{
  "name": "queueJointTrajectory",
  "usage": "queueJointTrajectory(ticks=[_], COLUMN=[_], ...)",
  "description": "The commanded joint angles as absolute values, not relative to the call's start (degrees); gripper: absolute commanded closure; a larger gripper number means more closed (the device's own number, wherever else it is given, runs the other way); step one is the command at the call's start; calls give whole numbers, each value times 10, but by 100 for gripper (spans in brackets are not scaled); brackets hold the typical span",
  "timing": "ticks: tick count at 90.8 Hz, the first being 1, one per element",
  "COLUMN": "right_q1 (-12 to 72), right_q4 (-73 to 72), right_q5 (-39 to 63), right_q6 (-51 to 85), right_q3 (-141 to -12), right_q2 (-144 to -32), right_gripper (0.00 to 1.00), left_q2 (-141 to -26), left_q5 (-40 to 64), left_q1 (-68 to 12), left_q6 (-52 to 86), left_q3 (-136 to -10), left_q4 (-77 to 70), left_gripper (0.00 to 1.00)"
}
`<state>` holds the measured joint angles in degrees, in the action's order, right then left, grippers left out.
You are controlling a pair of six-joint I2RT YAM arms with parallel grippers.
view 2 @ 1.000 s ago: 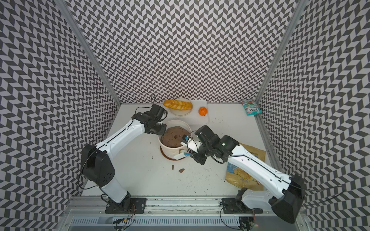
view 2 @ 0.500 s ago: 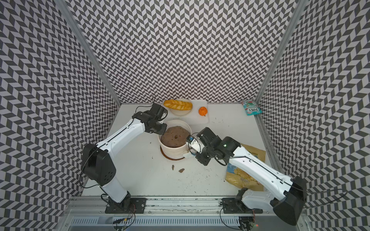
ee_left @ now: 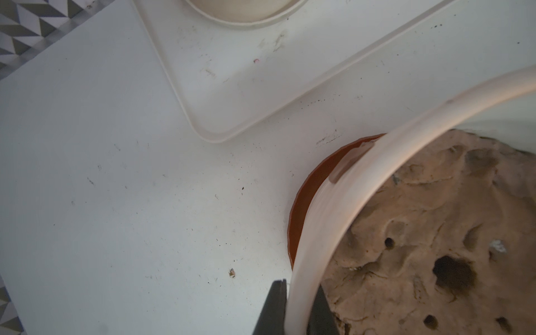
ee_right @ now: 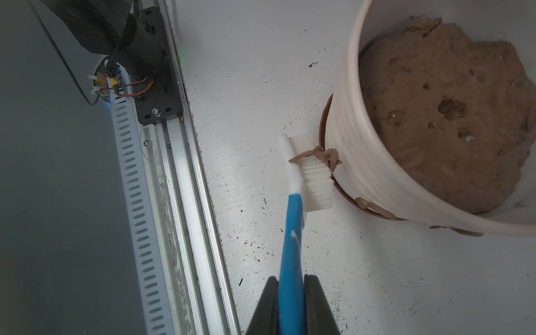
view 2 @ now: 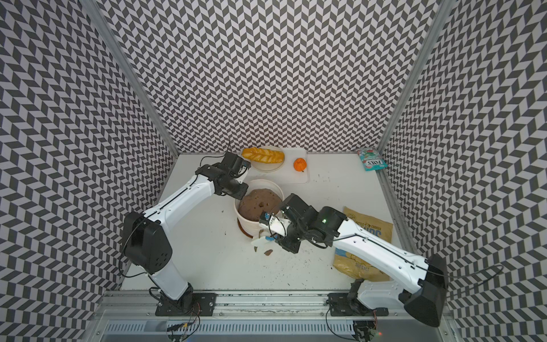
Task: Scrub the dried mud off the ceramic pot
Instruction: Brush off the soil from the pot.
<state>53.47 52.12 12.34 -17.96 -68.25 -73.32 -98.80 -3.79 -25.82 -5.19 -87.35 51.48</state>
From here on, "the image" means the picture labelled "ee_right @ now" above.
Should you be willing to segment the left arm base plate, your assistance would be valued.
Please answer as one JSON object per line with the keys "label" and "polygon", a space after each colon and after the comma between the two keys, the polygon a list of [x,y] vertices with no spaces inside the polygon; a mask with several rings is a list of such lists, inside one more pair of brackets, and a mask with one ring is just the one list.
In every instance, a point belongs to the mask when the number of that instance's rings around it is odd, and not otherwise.
{"label": "left arm base plate", "polygon": [[138,122],[147,126],[183,115],[184,108],[177,84],[161,12],[145,8],[138,20],[161,50],[162,65],[142,84],[143,94],[134,98]]}

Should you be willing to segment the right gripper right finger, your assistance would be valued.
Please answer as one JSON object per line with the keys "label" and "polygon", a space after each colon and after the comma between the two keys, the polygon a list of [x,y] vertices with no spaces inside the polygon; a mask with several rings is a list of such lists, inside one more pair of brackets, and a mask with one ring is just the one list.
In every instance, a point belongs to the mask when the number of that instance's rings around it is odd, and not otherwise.
{"label": "right gripper right finger", "polygon": [[304,298],[308,335],[340,335],[329,302],[317,276],[304,277]]}

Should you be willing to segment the white ceramic pot with soil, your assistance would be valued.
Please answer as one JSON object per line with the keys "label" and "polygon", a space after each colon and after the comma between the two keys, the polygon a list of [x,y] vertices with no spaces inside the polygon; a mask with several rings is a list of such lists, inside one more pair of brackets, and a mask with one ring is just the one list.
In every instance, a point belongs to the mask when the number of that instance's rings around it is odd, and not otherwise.
{"label": "white ceramic pot with soil", "polygon": [[322,120],[364,212],[534,236],[534,1],[364,1]]}

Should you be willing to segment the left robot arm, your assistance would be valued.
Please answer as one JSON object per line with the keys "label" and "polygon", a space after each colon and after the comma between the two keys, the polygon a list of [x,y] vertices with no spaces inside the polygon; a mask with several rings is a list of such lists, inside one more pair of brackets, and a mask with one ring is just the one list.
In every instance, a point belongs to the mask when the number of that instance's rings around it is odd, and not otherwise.
{"label": "left robot arm", "polygon": [[91,53],[105,54],[137,78],[161,71],[166,56],[152,25],[132,11],[134,1],[44,1]]}

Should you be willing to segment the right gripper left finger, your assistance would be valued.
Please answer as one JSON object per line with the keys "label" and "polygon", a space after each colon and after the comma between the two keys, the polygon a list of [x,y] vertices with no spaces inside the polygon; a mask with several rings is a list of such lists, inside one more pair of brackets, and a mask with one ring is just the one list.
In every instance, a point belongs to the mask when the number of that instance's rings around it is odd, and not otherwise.
{"label": "right gripper left finger", "polygon": [[246,335],[278,335],[279,330],[279,281],[269,277],[255,309]]}

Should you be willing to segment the blue white scrub brush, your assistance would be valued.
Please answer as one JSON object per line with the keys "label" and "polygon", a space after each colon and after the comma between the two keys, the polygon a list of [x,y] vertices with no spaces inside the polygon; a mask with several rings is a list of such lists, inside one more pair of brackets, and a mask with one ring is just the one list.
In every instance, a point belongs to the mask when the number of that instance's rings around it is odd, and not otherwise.
{"label": "blue white scrub brush", "polygon": [[306,307],[302,273],[302,232],[307,214],[332,207],[332,171],[308,135],[282,134],[279,149],[288,176],[288,205],[279,272],[279,329],[305,334]]}

